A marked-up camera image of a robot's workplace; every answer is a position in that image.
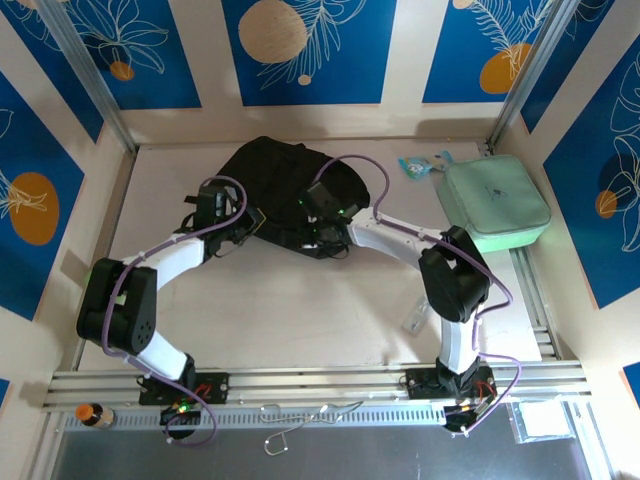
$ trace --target gray floor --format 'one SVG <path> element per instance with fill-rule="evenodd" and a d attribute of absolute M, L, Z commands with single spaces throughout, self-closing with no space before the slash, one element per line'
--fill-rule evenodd
<path fill-rule="evenodd" d="M 66 433 L 53 478 L 183 479 L 588 479 L 576 440 L 516 445 L 498 409 L 471 438 L 441 427 L 308 428 L 289 451 L 267 456 L 277 429 L 221 430 L 204 449 L 167 445 L 159 431 Z"/>

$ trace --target orange bottle cap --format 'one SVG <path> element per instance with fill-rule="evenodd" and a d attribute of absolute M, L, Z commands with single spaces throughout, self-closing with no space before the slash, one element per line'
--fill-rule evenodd
<path fill-rule="evenodd" d="M 76 408 L 76 418 L 81 422 L 86 422 L 93 416 L 93 407 L 89 404 L 78 405 Z"/>

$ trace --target white table surface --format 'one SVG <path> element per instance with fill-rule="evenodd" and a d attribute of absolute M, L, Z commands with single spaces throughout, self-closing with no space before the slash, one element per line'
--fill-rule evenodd
<path fill-rule="evenodd" d="M 399 156 L 447 149 L 456 161 L 479 156 L 474 142 L 337 140 L 305 142 L 328 155 L 360 153 L 380 160 L 391 176 L 381 211 L 419 226 L 447 229 L 434 184 L 440 173 L 411 180 Z M 193 209 L 187 194 L 215 174 L 240 144 L 145 147 L 140 150 L 111 252 L 122 258 L 165 240 Z M 367 183 L 372 199 L 383 177 L 361 160 L 347 161 Z M 485 256 L 512 290 L 515 304 L 485 319 L 484 351 L 540 360 L 540 352 L 508 252 Z M 433 362 L 440 322 L 419 335 L 402 323 L 424 295 L 417 270 L 364 248 L 345 260 L 313 260 L 252 238 L 223 259 L 186 272 L 158 293 L 158 330 L 190 353 L 198 367 L 250 368 Z M 503 296 L 492 287 L 489 304 Z M 87 343 L 80 369 L 129 368 Z"/>

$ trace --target black backpack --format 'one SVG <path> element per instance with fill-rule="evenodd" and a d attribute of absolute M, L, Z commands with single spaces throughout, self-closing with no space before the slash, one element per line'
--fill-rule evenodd
<path fill-rule="evenodd" d="M 249 205 L 259 208 L 266 221 L 255 236 L 313 258 L 334 257 L 348 249 L 345 244 L 313 245 L 313 224 L 298 200 L 302 192 L 331 157 L 309 150 L 304 144 L 290 145 L 269 137 L 250 141 L 218 172 L 240 182 Z M 336 162 L 322 176 L 322 184 L 342 205 L 369 206 L 369 192 L 358 174 Z"/>

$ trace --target mint green pouch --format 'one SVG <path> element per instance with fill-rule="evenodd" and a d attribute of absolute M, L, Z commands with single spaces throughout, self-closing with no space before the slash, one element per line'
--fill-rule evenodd
<path fill-rule="evenodd" d="M 530 245 L 551 222 L 549 207 L 511 155 L 454 163 L 437 191 L 451 224 L 465 228 L 483 253 Z"/>

